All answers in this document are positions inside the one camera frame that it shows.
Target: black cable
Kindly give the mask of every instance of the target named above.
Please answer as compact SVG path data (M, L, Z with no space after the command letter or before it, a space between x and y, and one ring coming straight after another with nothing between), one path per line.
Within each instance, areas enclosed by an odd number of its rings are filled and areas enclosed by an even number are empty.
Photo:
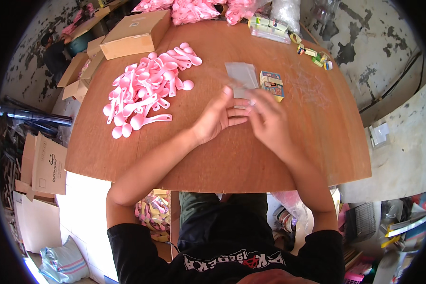
M421 74L420 74L420 83L418 83L418 88L415 91L415 94L420 91L421 88L421 81L423 80L423 69L424 69L424 56L423 56L423 63L421 64Z
M369 109L370 107L372 107L373 105L375 105L377 102L381 101L382 99L384 99L387 95L391 94L392 91L394 90L394 88L396 87L396 85L398 85L398 83L401 81L401 79L405 76L405 74L407 74L407 72L410 70L410 68L415 64L416 60L418 59L418 57L420 57L421 55L421 51L419 53L416 54L416 56L414 57L414 59L410 62L409 66L407 67L407 69L404 70L404 72L401 74L401 76L399 77L399 79L388 89L388 91L385 92L385 94L383 94L378 100L372 100L371 104L368 105L367 107L365 107L364 109L360 110L359 113L363 113L363 111Z

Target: person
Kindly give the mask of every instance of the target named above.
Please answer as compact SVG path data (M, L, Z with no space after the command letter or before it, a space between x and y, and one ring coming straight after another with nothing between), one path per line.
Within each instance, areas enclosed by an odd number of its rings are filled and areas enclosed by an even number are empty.
M43 54L44 64L47 69L52 73L53 79L56 83L60 82L63 73L69 66L70 60L67 60L63 54L65 44L70 43L72 40L70 35L62 34L60 39L54 43L52 33L46 33L41 38L41 45L45 47L46 51Z
M223 88L192 127L148 151L112 185L107 234L120 283L342 283L342 236L326 178L292 142L284 108L272 94L247 92L250 101L234 99L232 89ZM136 221L136 203L194 148L247 121L289 169L301 200L312 210L312 234L295 256L274 246L265 193L233 194L223 203L215 194L181 192L180 253L168 264L158 257L150 229Z

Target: green pants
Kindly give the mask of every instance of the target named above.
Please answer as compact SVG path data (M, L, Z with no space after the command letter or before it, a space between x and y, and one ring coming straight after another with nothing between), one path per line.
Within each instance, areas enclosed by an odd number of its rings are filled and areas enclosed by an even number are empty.
M268 204L266 193L233 194L227 203L239 204L267 220ZM218 204L219 199L214 193L180 192L180 228L192 215Z

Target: peeling wall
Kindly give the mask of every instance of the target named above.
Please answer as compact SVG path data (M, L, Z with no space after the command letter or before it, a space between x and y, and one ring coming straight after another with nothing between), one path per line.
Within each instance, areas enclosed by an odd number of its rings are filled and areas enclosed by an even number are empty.
M5 94L28 105L51 111L61 89L43 62L41 37L49 30L57 38L74 19L79 8L75 0L47 0L22 36L8 65L2 85Z
M418 52L409 25L386 0L342 0L334 20L323 26L311 15L312 3L301 2L301 22L334 57L358 109L368 106L391 87ZM416 85L419 76L420 69L413 75Z

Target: black t-shirt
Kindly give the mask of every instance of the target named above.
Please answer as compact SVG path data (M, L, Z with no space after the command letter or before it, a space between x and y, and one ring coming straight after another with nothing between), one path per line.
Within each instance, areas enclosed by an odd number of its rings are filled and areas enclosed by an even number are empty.
M252 233L263 228L248 228L246 233L228 228L224 222L220 226L224 232L229 230L227 235L233 237L228 240L222 234L220 239L188 248L170 264L159 258L149 228L140 224L113 226L108 230L108 237L119 282L152 283L158 279L160 283L231 284L251 273L269 269L286 270L321 284L343 282L342 236L337 231L324 230L308 235L306 244L298 256L294 256Z
M43 54L44 64L47 66L47 69L55 75L57 73L64 73L66 68L68 68L69 60L66 60L65 55L63 54L63 49L65 49L65 43L63 40L53 43Z

